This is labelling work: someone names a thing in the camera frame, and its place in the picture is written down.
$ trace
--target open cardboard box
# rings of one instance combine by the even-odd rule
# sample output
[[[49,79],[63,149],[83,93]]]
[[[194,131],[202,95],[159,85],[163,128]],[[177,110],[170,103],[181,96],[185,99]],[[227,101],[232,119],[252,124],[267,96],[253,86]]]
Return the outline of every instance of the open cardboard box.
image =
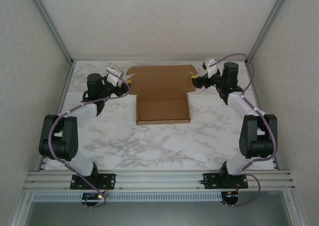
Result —
[[[131,95],[136,95],[138,125],[189,123],[187,93],[195,91],[191,75],[193,65],[133,66]]]

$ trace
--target marble surface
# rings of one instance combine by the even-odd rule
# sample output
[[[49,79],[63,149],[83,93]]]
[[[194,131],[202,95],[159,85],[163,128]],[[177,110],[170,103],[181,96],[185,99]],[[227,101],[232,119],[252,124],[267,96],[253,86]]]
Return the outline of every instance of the marble surface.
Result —
[[[244,63],[238,63],[238,84],[244,88],[248,75]],[[126,71],[134,65],[178,64],[192,64],[204,74],[199,61],[78,61],[63,111],[79,104],[90,73],[105,75],[107,67]],[[255,104],[251,89],[246,95]],[[100,170],[217,170],[239,151],[242,121],[213,87],[188,96],[191,122],[170,125],[136,125],[134,95],[109,100],[100,116],[79,128],[79,149]],[[46,169],[64,166],[48,160]],[[272,170],[274,166],[272,161],[257,162],[250,169]]]

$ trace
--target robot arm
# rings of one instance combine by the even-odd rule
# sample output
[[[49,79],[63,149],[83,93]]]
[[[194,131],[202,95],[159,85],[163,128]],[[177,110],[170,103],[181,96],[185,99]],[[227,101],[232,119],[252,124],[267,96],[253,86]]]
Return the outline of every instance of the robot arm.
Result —
[[[114,68],[108,68],[107,71],[118,77],[122,77],[124,74]],[[125,83],[119,84],[118,77],[111,74],[107,74],[104,77],[97,73],[90,74],[87,77],[88,90],[84,92],[82,102],[108,98],[113,93],[117,96],[127,93],[129,90],[127,85]],[[54,135],[52,136],[52,147],[56,156],[67,161],[68,165],[71,165],[78,173],[85,176],[93,185],[97,183],[97,166],[78,150],[78,127],[98,116],[104,108],[105,101],[86,104],[62,118],[55,127]],[[39,144],[40,154],[53,160],[54,158],[48,146],[48,136],[57,117],[58,115],[47,115],[44,118]]]
[[[252,109],[242,96],[243,89],[237,86],[238,64],[226,62],[222,75],[215,64],[214,59],[204,62],[203,68],[207,70],[204,76],[192,76],[192,83],[196,88],[208,88],[214,86],[220,98],[231,107],[243,120],[239,148],[237,153],[220,169],[221,179],[231,178],[243,174],[243,168],[256,159],[264,159],[273,153],[273,142],[264,125],[261,113],[269,124],[277,141],[277,118],[275,115],[267,115],[258,108]]]

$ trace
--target cable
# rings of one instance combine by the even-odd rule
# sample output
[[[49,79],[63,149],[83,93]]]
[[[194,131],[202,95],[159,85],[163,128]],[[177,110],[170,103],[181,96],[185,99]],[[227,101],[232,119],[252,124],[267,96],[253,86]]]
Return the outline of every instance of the cable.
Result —
[[[109,189],[106,187],[106,185],[105,185],[105,183],[103,181],[100,181],[100,182],[102,183],[102,186],[105,188],[103,194],[105,194],[105,192],[107,191],[108,195],[106,195],[106,196],[109,196],[110,195]]]
[[[69,111],[67,111],[67,112],[64,112],[63,114],[60,114],[59,117],[54,121],[53,125],[51,126],[51,129],[50,129],[50,132],[49,132],[49,136],[48,136],[49,149],[50,149],[50,152],[51,152],[51,155],[53,156],[53,158],[54,158],[56,161],[58,161],[58,162],[64,164],[64,166],[65,166],[66,168],[68,168],[69,170],[71,170],[74,174],[78,175],[84,182],[86,182],[92,189],[94,189],[94,190],[97,192],[97,193],[94,193],[94,194],[89,195],[89,196],[85,199],[85,201],[84,201],[84,207],[86,207],[86,208],[88,207],[86,203],[87,203],[87,200],[88,200],[90,197],[92,197],[93,195],[97,195],[97,194],[102,195],[102,197],[103,197],[103,199],[104,199],[103,203],[102,203],[102,204],[99,204],[99,205],[96,205],[96,206],[90,206],[90,207],[89,207],[90,209],[98,208],[98,207],[100,207],[100,206],[102,206],[102,205],[104,205],[104,204],[106,203],[106,198],[105,198],[104,194],[103,194],[99,189],[97,189],[93,184],[91,184],[81,173],[77,172],[75,168],[73,168],[72,166],[68,165],[65,160],[62,160],[62,159],[60,159],[60,158],[58,158],[58,157],[56,156],[56,154],[54,153],[53,148],[52,148],[52,135],[53,135],[54,128],[56,127],[56,125],[58,124],[58,122],[59,122],[64,116],[67,116],[67,115],[69,115],[70,113],[73,113],[73,112],[79,110],[80,108],[82,108],[82,107],[85,106],[85,105],[93,104],[93,103],[95,103],[95,102],[102,101],[102,100],[113,100],[113,99],[123,98],[123,97],[127,96],[127,95],[130,93],[130,86],[129,86],[129,84],[128,84],[123,78],[121,78],[121,77],[119,77],[119,76],[117,76],[117,75],[111,73],[111,72],[108,71],[108,70],[106,70],[106,71],[107,71],[109,74],[111,74],[112,76],[118,78],[118,79],[119,79],[120,81],[122,81],[123,83],[125,83],[129,90],[128,90],[124,95],[122,95],[122,96],[118,96],[118,97],[106,97],[106,98],[102,98],[102,99],[98,99],[98,100],[93,100],[93,101],[85,102],[85,103],[82,103],[82,104],[80,104],[80,105],[78,105],[78,106],[72,108],[71,110],[69,110]]]
[[[229,205],[229,204],[223,203],[226,207],[241,207],[241,206],[246,206],[246,205],[252,203],[253,201],[255,201],[255,200],[259,197],[259,195],[260,195],[260,182],[259,182],[259,180],[256,178],[256,176],[254,176],[254,175],[252,175],[252,174],[245,174],[245,175],[246,175],[246,176],[251,176],[251,177],[253,177],[253,178],[256,180],[256,182],[257,182],[257,184],[258,184],[258,192],[257,192],[257,195],[256,195],[255,197],[253,197],[251,200],[249,200],[249,201],[247,201],[247,202],[244,202],[244,203],[241,203],[241,204]]]

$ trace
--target box flap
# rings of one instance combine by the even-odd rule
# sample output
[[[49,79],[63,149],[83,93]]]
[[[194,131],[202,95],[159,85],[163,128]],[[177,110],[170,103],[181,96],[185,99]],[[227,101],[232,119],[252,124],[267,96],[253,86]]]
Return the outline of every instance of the box flap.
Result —
[[[133,74],[130,94],[141,100],[180,99],[195,91],[190,77],[197,70],[193,65],[133,66],[126,74]]]

